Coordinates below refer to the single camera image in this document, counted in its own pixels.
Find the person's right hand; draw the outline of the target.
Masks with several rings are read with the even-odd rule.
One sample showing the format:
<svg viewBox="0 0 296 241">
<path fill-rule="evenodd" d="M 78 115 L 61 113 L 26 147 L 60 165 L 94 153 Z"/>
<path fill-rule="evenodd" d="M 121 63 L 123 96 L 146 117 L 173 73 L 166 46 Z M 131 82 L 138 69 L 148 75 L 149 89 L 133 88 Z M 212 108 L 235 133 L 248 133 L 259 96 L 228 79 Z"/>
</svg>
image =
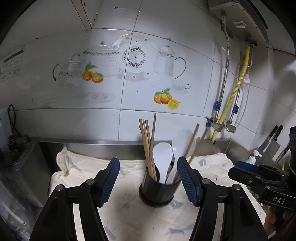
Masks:
<svg viewBox="0 0 296 241">
<path fill-rule="evenodd" d="M 268 240 L 295 240 L 295 213 L 269 206 L 263 227 Z"/>
</svg>

